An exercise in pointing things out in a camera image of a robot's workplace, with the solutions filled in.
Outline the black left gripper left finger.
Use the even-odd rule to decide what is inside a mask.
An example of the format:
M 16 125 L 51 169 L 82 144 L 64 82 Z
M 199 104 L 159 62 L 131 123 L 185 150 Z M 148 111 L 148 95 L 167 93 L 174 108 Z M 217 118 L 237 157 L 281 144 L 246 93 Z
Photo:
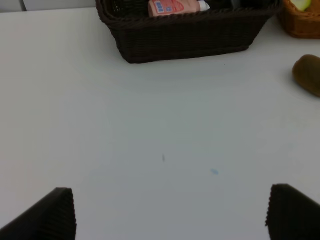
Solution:
M 0 229 L 2 240 L 74 240 L 77 221 L 71 188 L 56 187 Z

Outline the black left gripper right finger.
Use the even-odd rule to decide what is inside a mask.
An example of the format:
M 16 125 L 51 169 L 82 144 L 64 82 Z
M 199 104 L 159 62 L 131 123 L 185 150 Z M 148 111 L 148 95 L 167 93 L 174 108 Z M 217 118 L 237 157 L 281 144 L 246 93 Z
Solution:
M 320 204 L 289 184 L 274 184 L 265 226 L 271 240 L 318 240 Z

